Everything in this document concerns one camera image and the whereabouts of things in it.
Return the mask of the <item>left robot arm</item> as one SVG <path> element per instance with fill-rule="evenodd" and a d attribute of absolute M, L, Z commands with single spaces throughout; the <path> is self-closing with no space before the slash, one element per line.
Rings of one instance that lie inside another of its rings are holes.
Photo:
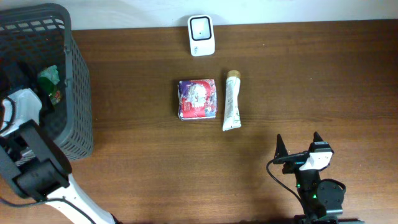
<path fill-rule="evenodd" d="M 28 206 L 49 205 L 73 223 L 118 223 L 77 184 L 60 148 L 40 127 L 54 112 L 25 63 L 1 60 L 1 177 Z"/>

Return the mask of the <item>green lid jar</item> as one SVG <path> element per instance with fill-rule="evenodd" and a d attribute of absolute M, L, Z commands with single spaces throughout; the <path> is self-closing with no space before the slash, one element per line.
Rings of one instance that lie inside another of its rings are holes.
<path fill-rule="evenodd" d="M 46 77 L 39 77 L 37 82 L 41 89 L 48 95 L 53 106 L 57 105 L 62 99 L 62 93 L 58 86 Z"/>

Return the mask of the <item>pink purple snack packet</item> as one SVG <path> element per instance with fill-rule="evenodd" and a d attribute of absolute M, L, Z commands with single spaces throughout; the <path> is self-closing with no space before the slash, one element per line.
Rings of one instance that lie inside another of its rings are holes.
<path fill-rule="evenodd" d="M 218 104 L 214 79 L 179 81 L 178 100 L 178 117 L 183 121 L 216 118 Z"/>

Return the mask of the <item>light green wipes packet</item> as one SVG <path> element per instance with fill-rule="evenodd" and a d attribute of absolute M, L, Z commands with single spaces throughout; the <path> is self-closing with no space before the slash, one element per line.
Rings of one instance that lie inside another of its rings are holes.
<path fill-rule="evenodd" d="M 58 67 L 56 65 L 52 65 L 43 69 L 38 74 L 38 78 L 46 78 L 50 80 L 54 85 L 57 85 L 60 81 Z"/>

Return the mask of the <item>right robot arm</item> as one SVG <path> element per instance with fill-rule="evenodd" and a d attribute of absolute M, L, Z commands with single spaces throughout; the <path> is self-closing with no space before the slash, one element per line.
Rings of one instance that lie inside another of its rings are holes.
<path fill-rule="evenodd" d="M 303 215 L 295 216 L 294 223 L 362 223 L 358 219 L 338 218 L 343 214 L 345 184 L 333 179 L 320 178 L 320 172 L 330 165 L 333 155 L 334 150 L 317 132 L 313 134 L 313 141 L 308 150 L 296 154 L 289 154 L 282 136 L 277 135 L 274 158 L 267 163 L 266 171 L 299 201 Z M 296 192 L 271 173 L 271 164 L 282 164 L 283 174 L 295 176 Z"/>

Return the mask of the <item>white lotion tube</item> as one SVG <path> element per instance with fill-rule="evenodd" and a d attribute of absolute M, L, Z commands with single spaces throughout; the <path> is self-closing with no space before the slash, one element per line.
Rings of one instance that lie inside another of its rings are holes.
<path fill-rule="evenodd" d="M 237 70 L 231 70 L 227 73 L 226 96 L 223 131 L 229 131 L 241 127 L 241 118 L 238 107 L 238 96 L 241 85 L 241 74 Z"/>

